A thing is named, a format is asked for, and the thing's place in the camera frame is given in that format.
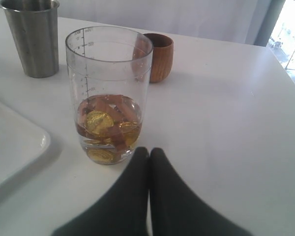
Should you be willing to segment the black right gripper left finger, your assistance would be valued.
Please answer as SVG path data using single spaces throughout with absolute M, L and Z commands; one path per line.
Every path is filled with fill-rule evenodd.
M 136 148 L 129 164 L 112 187 L 92 206 L 63 226 L 54 236 L 146 236 L 148 158 Z

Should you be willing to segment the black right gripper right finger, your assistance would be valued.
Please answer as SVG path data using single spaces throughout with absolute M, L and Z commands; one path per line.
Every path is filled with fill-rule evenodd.
M 155 236 L 249 236 L 251 233 L 219 214 L 180 178 L 165 152 L 149 158 L 150 211 Z

